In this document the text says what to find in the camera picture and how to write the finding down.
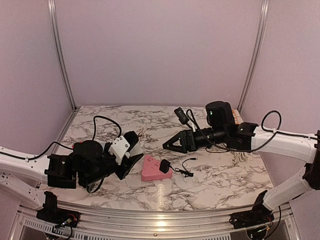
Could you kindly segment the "pink triangular power strip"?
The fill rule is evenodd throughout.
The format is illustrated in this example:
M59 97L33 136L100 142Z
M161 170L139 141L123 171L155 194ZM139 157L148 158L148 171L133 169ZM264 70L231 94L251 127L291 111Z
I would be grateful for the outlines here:
M173 175L173 170L169 168L167 173L160 171L161 162L151 155L145 155L142 171L141 180L143 182L150 182L155 180L169 179Z

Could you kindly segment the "black power adapter with cable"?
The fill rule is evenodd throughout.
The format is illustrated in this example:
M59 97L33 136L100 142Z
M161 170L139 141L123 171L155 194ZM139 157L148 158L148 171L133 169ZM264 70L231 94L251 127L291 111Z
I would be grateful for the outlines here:
M176 173L181 173L185 178L193 177L194 174L192 172L190 172L189 170L187 170L185 163L187 161L195 161L195 160L197 160L197 158L195 158L195 157L188 158L182 162L182 164L181 164L182 168L178 168L178 167L172 167L171 163L168 160L163 159L160 162L159 170L164 174L168 173L169 170L173 170Z

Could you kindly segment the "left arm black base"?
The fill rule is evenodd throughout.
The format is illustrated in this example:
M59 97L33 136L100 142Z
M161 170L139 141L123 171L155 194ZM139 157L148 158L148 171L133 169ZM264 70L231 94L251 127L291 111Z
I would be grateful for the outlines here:
M45 191L45 202L42 209L37 211L36 218L63 227L65 225L76 228L80 213L78 211L58 207L58 198L50 191Z

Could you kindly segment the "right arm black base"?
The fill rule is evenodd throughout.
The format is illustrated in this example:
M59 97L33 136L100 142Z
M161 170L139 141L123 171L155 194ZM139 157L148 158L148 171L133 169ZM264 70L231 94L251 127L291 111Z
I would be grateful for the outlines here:
M275 219L272 210L263 205L266 193L267 190L257 196L251 210L240 211L230 215L229 223L233 225L234 229L261 225L272 222Z

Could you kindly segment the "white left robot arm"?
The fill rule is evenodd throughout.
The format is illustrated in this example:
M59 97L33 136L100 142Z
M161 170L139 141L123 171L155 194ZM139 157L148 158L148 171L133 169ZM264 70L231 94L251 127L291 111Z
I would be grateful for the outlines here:
M112 174L123 180L143 155L134 131L105 144L96 140L76 142L68 155L31 156L4 148L0 152L0 186L18 197L23 206L43 209L51 222L58 223L64 215L56 206L57 196L30 186L23 178L60 189L80 186L93 194Z

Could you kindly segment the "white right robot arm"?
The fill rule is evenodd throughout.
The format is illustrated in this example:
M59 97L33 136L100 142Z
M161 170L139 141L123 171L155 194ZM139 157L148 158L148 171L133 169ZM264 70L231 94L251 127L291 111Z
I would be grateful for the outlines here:
M263 157L293 160L300 168L282 183L260 193L247 219L258 224L267 213L306 192L320 188L320 135L281 131L282 116L277 110L278 125L268 128L264 123L236 123L231 105L225 101L210 102L205 106L207 128L201 128L191 109L178 107L174 113L183 125L189 127L167 140L162 147L187 154L200 148L215 147L225 152L259 153Z

